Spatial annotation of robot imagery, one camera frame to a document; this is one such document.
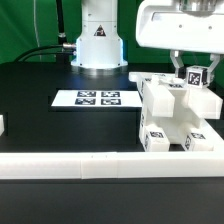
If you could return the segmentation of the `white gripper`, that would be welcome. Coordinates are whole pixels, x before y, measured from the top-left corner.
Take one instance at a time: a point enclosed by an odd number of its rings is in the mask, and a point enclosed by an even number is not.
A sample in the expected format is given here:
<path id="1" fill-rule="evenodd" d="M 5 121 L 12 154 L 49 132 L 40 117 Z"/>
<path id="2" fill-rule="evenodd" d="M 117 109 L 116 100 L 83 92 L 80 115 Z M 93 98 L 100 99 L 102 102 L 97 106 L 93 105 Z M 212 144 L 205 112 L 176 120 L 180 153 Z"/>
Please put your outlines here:
<path id="1" fill-rule="evenodd" d="M 144 0 L 137 12 L 136 40 L 141 47 L 169 49 L 177 78 L 185 78 L 181 51 L 213 53 L 207 82 L 224 54 L 224 0 L 213 11 L 186 12 L 180 0 Z"/>

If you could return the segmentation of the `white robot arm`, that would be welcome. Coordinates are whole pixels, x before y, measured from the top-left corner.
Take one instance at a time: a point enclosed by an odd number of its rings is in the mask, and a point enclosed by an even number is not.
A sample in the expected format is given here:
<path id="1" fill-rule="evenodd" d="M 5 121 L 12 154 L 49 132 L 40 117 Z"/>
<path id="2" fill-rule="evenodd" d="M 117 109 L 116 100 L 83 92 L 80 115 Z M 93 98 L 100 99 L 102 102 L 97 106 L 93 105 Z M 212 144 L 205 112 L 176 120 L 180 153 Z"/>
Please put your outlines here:
<path id="1" fill-rule="evenodd" d="M 74 66 L 95 72 L 125 66 L 117 34 L 118 0 L 82 0 L 82 33 L 76 40 Z M 142 47 L 167 49 L 176 72 L 183 52 L 211 55 L 214 69 L 224 56 L 224 0 L 143 0 L 135 37 Z"/>

